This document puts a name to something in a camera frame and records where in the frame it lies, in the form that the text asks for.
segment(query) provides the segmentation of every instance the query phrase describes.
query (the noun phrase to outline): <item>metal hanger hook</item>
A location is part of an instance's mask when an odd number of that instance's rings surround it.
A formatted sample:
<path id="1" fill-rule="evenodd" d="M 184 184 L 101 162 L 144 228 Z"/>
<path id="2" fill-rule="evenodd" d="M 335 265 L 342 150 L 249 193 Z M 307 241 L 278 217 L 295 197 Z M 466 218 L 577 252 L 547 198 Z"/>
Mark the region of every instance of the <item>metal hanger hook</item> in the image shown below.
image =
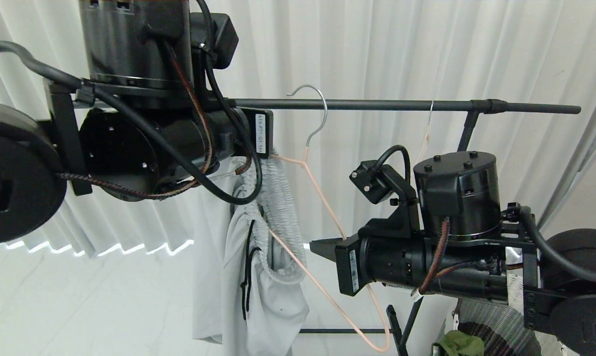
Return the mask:
<path id="1" fill-rule="evenodd" d="M 294 90 L 294 92 L 287 94 L 287 96 L 294 96 L 296 95 L 296 93 L 298 91 L 300 91 L 302 88 L 312 88 L 313 90 L 318 92 L 318 95 L 320 95 L 320 98 L 322 99 L 322 103 L 325 107 L 325 115 L 322 117 L 322 122 L 320 123 L 319 128 L 316 129 L 316 131 L 313 131 L 309 137 L 307 137 L 307 144 L 306 147 L 309 147 L 309 144 L 311 142 L 311 138 L 316 135 L 316 133 L 319 133 L 320 130 L 322 130 L 322 128 L 325 126 L 325 124 L 327 123 L 327 116 L 329 114 L 329 108 L 327 106 L 327 100 L 325 99 L 325 95 L 322 94 L 322 92 L 320 91 L 320 89 L 312 86 L 311 84 L 302 84 L 302 86 L 299 86 L 298 88 L 296 88 L 296 90 Z"/>

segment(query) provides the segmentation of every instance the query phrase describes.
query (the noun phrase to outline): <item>horizontal bar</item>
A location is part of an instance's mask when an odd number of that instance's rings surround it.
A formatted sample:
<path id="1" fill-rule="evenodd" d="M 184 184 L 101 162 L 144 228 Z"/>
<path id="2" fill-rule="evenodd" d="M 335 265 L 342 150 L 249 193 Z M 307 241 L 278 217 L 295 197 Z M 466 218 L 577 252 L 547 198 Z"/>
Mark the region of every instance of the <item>horizontal bar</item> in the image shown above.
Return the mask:
<path id="1" fill-rule="evenodd" d="M 317 99 L 232 99 L 237 106 L 278 110 L 322 110 Z M 327 100 L 330 110 L 375 110 L 375 111 L 472 111 L 472 101 L 431 100 Z M 557 104 L 507 103 L 506 111 L 532 113 L 578 114 L 581 107 Z"/>
<path id="2" fill-rule="evenodd" d="M 364 334 L 384 334 L 384 329 L 360 329 Z M 354 334 L 355 329 L 300 329 L 300 334 Z"/>

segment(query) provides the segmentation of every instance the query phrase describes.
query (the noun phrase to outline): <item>barcode sticker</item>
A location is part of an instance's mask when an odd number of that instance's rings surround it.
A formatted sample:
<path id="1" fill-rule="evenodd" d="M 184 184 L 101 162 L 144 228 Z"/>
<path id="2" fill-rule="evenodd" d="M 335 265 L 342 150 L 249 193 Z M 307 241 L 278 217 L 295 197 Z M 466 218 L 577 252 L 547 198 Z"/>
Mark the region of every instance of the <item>barcode sticker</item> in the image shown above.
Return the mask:
<path id="1" fill-rule="evenodd" d="M 353 282 L 353 293 L 359 289 L 359 277 L 357 276 L 357 259 L 355 258 L 355 250 L 348 253 L 350 260 L 350 278 Z"/>
<path id="2" fill-rule="evenodd" d="M 267 137 L 265 128 L 265 114 L 255 116 L 256 152 L 267 153 Z"/>

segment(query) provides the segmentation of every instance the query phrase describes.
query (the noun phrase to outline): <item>green cloth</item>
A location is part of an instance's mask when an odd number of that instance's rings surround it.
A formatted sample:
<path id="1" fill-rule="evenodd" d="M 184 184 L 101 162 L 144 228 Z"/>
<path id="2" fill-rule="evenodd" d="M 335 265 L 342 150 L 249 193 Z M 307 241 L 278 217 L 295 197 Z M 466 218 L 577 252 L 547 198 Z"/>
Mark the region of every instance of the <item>green cloth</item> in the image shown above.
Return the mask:
<path id="1" fill-rule="evenodd" d="M 452 330 L 437 343 L 449 356 L 485 356 L 485 343 L 478 336 Z"/>

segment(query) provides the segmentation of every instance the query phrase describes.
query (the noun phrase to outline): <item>curtain fold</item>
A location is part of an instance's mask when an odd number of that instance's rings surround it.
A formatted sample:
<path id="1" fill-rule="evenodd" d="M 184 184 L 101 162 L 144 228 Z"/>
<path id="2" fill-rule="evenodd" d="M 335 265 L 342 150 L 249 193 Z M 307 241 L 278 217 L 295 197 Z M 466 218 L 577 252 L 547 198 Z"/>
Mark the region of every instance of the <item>curtain fold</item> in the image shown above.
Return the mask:
<path id="1" fill-rule="evenodd" d="M 498 158 L 501 200 L 531 205 L 541 216 L 563 199 L 557 189 L 573 166 L 596 107 L 596 1 L 210 0 L 228 13 L 240 43 L 217 80 L 228 97 L 284 97 L 301 84 L 329 99 L 497 98 L 576 104 L 580 115 L 481 115 L 471 149 Z M 198 11 L 194 2 L 192 11 Z M 27 47 L 45 63 L 88 76 L 77 0 L 0 0 L 0 39 Z M 314 98 L 307 90 L 298 97 Z M 0 54 L 0 103 L 47 119 L 41 78 Z M 320 111 L 275 111 L 275 145 L 300 155 Z M 84 112 L 78 113 L 79 121 Z M 332 111 L 311 142 L 309 165 L 351 232 L 391 207 L 373 206 L 347 179 L 361 160 L 404 144 L 413 160 L 454 151 L 465 113 Z M 396 169 L 402 164 L 389 161 Z M 287 167 L 307 240 L 335 226 L 304 172 Z M 100 188 L 75 197 L 23 237 L 27 248 L 95 256 L 178 248 L 197 237 L 194 216 L 219 200 L 193 189 L 166 201 L 125 203 Z"/>

